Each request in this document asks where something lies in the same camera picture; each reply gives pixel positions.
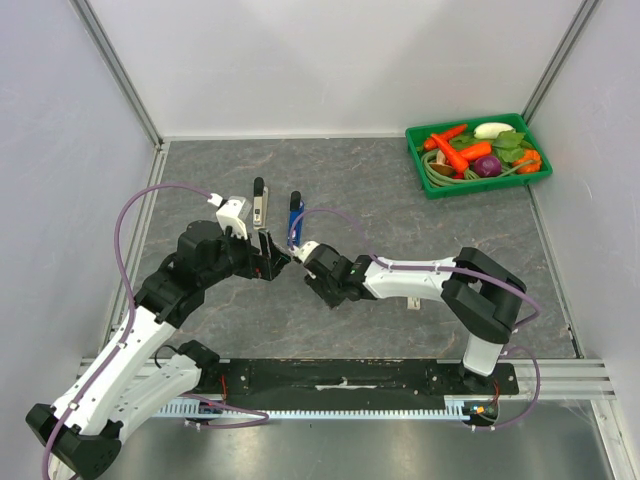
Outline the beige and black stapler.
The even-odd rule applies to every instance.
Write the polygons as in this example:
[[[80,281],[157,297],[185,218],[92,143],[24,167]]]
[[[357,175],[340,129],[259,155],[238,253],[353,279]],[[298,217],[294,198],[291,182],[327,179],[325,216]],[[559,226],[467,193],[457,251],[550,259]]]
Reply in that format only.
[[[253,182],[253,213],[252,221],[255,229],[266,227],[268,211],[269,188],[262,177],[256,177]]]

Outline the blue and black stapler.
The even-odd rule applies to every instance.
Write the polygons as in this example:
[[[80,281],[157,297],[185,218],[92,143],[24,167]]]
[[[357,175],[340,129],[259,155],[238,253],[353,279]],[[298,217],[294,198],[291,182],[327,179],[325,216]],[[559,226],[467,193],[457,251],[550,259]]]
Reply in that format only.
[[[300,245],[300,234],[302,229],[302,221],[298,221],[300,215],[304,212],[305,204],[302,195],[295,190],[290,195],[289,217],[287,228],[287,244],[289,246]]]

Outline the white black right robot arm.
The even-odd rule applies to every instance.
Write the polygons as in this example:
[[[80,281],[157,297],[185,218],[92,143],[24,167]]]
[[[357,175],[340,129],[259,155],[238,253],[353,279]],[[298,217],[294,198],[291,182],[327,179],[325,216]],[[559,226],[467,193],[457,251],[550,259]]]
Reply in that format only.
[[[510,340],[526,285],[478,249],[455,257],[400,261],[361,255],[351,261],[333,247],[309,241],[293,249],[307,271],[305,283],[331,308],[343,301],[406,297],[445,304],[469,333],[458,381],[467,392],[483,392]]]

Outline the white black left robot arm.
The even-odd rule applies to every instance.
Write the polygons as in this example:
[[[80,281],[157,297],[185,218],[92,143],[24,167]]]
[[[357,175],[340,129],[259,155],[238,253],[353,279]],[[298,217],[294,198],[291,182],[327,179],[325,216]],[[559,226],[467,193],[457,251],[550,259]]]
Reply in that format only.
[[[53,404],[36,404],[26,422],[45,447],[46,479],[96,479],[128,438],[175,397],[217,387],[219,357],[197,341],[141,382],[147,359],[199,308],[205,292],[231,277],[271,281],[291,260],[267,231],[259,246],[213,221],[188,225],[177,249],[143,282],[133,308],[89,369]]]

